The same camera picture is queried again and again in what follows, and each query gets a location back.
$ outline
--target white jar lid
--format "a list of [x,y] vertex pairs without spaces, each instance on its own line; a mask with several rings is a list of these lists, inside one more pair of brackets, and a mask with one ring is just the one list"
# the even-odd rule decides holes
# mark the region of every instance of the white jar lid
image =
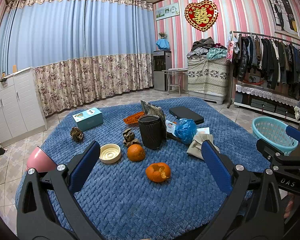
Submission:
[[99,159],[106,164],[115,163],[121,157],[121,149],[119,145],[114,143],[105,144],[100,148]]

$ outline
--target black cup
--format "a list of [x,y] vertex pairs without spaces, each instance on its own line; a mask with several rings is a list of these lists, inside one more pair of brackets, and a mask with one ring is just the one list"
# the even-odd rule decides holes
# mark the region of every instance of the black cup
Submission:
[[153,150],[159,148],[162,140],[160,117],[146,114],[139,118],[138,123],[143,145]]

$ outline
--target metal screw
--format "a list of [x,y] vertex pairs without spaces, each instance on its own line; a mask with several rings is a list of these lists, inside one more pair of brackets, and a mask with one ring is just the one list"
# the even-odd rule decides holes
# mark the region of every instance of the metal screw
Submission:
[[29,169],[28,174],[34,174],[34,168]]
[[272,174],[273,174],[273,171],[272,171],[271,169],[266,169],[266,174],[272,175]]
[[235,166],[235,168],[237,169],[237,171],[243,171],[244,170],[244,167],[241,164],[237,164]]
[[59,164],[57,167],[58,171],[63,171],[66,168],[66,166],[64,164]]

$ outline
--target blue laundry basket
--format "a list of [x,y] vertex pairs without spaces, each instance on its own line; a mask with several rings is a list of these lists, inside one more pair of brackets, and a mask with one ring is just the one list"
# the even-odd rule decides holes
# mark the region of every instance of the blue laundry basket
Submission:
[[252,135],[263,139],[289,155],[298,146],[298,141],[286,134],[287,125],[277,119],[260,116],[252,121]]

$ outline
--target floral curtain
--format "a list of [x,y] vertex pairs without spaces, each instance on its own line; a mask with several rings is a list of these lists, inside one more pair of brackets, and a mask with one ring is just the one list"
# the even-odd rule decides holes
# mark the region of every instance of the floral curtain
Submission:
[[45,115],[153,86],[152,54],[84,57],[35,68]]

